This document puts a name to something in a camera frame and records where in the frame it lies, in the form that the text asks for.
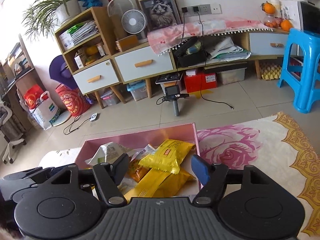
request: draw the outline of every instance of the red logo on package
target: red logo on package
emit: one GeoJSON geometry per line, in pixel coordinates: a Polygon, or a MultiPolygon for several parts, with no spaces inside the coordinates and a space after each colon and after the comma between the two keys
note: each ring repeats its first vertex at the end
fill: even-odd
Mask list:
{"type": "Polygon", "coordinates": [[[167,149],[163,155],[168,156],[170,151],[171,151],[170,149],[167,149]]]}

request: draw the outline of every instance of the blue plastic stool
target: blue plastic stool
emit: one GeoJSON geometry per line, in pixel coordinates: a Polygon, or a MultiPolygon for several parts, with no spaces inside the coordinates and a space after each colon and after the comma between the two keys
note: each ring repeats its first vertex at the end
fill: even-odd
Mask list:
{"type": "Polygon", "coordinates": [[[320,100],[320,89],[315,89],[316,80],[320,80],[318,64],[320,58],[320,35],[311,32],[301,32],[291,29],[285,47],[283,67],[278,86],[286,81],[294,91],[294,108],[304,114],[310,112],[312,104],[320,100]],[[298,44],[304,54],[303,67],[290,64],[292,44],[298,44]],[[297,80],[290,72],[300,72],[297,80]]]}

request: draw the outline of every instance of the cat picture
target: cat picture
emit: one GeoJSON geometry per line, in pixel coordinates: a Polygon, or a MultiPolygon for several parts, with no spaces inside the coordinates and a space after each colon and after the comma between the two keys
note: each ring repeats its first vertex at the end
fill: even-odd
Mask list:
{"type": "Polygon", "coordinates": [[[150,8],[150,19],[155,28],[165,28],[177,25],[173,11],[167,1],[154,4],[150,8]]]}

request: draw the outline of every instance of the yellow star sticker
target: yellow star sticker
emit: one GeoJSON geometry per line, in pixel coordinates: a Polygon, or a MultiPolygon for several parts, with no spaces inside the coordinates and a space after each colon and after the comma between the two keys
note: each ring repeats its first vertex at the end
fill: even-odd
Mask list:
{"type": "MultiPolygon", "coordinates": [[[[204,95],[204,94],[212,94],[213,92],[211,90],[202,90],[201,91],[201,94],[204,95]]],[[[194,95],[196,96],[197,99],[201,98],[201,94],[200,94],[200,91],[196,91],[196,92],[192,92],[192,93],[189,93],[189,95],[194,95]]]]}

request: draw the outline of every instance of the tiled floor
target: tiled floor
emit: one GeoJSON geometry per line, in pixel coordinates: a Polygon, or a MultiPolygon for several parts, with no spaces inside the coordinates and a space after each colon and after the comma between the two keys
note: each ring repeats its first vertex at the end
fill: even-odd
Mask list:
{"type": "Polygon", "coordinates": [[[118,104],[103,110],[95,105],[83,114],[77,125],[95,112],[100,113],[99,119],[86,122],[70,135],[64,135],[63,129],[73,118],[67,124],[47,131],[30,132],[26,139],[27,145],[19,147],[15,162],[0,166],[0,177],[36,167],[47,152],[80,147],[87,139],[189,122],[195,122],[200,130],[259,119],[279,111],[290,114],[320,152],[320,102],[314,104],[310,114],[300,114],[292,107],[292,89],[287,85],[279,89],[276,83],[276,80],[263,81],[251,75],[242,82],[221,85],[213,89],[213,93],[204,95],[207,99],[225,101],[234,110],[224,104],[197,99],[195,96],[180,99],[179,117],[174,116],[172,103],[156,105],[156,100],[162,96],[160,91],[152,99],[145,98],[139,102],[132,99],[125,105],[118,104]]]}

